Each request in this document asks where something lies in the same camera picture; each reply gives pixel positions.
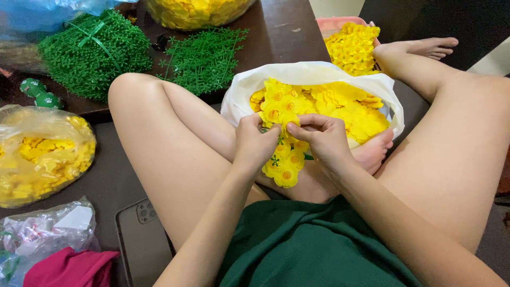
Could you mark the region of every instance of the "thigh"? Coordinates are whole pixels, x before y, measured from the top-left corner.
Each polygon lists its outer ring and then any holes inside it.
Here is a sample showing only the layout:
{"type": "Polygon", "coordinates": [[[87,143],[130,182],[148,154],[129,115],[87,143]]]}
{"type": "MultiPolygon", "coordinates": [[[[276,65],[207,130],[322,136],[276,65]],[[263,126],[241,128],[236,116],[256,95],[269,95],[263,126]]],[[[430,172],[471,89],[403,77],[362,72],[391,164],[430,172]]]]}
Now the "thigh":
{"type": "MultiPolygon", "coordinates": [[[[231,167],[177,116],[169,94],[182,93],[179,88],[152,76],[124,74],[109,91],[122,147],[177,250],[231,167]]],[[[193,99],[187,105],[193,116],[200,113],[202,101],[193,99]]],[[[210,123],[200,124],[207,127],[210,123]]],[[[254,187],[246,204],[266,199],[254,187]]]]}
{"type": "Polygon", "coordinates": [[[376,178],[470,251],[484,231],[510,141],[510,81],[457,73],[376,178]]]}

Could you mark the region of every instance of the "plastic bag of yellow flowers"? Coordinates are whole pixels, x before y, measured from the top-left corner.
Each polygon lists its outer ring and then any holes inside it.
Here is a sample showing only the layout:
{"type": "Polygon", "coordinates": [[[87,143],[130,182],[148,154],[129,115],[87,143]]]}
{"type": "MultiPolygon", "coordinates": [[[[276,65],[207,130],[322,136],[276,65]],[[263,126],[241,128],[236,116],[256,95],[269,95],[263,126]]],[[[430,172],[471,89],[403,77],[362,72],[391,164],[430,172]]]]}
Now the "plastic bag of yellow flowers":
{"type": "Polygon", "coordinates": [[[79,178],[96,140],[75,114],[43,107],[0,108],[0,207],[45,199],[79,178]]]}
{"type": "Polygon", "coordinates": [[[309,145],[292,137],[286,124],[299,125],[297,116],[308,113],[340,118],[351,149],[387,128],[396,138],[404,129],[404,118],[393,83],[384,74],[353,77],[326,62],[270,64],[234,76],[221,115],[234,126],[254,112],[267,128],[282,124],[278,146],[262,171],[288,188],[297,183],[309,145]]]}
{"type": "Polygon", "coordinates": [[[228,24],[256,0],[147,0],[147,10],[163,27],[192,31],[228,24]]]}

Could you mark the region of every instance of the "green clothing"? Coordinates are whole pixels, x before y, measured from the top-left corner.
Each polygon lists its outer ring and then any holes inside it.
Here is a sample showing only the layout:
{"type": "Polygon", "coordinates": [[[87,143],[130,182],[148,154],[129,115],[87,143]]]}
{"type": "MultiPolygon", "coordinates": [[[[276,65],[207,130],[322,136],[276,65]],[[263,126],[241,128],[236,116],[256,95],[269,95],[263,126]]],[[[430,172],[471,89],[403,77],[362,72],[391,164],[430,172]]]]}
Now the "green clothing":
{"type": "Polygon", "coordinates": [[[216,283],[421,286],[342,196],[326,204],[268,200],[247,206],[216,283]]]}

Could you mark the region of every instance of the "white plastic bag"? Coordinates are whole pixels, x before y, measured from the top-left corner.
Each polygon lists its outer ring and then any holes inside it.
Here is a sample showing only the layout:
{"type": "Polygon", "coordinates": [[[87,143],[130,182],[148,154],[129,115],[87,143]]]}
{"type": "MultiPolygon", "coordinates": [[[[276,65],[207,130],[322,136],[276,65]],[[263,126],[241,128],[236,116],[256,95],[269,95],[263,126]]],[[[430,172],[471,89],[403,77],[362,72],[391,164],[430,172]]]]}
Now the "white plastic bag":
{"type": "Polygon", "coordinates": [[[345,82],[382,99],[379,110],[390,121],[393,139],[404,130],[404,111],[393,91],[395,81],[385,74],[353,77],[337,66],[327,62],[298,62],[291,64],[268,64],[234,76],[221,103],[221,115],[237,127],[239,120],[253,114],[251,95],[264,88],[264,81],[275,78],[289,85],[321,85],[345,82]]]}

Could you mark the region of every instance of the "blue plastic bag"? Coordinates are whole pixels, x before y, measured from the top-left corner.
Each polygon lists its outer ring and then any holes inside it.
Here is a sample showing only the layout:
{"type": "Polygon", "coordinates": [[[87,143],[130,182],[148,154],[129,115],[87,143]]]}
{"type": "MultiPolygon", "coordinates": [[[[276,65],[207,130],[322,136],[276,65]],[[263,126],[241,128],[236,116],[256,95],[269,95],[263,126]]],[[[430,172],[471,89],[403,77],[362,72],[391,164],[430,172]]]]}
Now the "blue plastic bag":
{"type": "Polygon", "coordinates": [[[26,40],[31,32],[55,33],[80,13],[101,15],[105,9],[138,0],[1,0],[0,40],[26,40]]]}

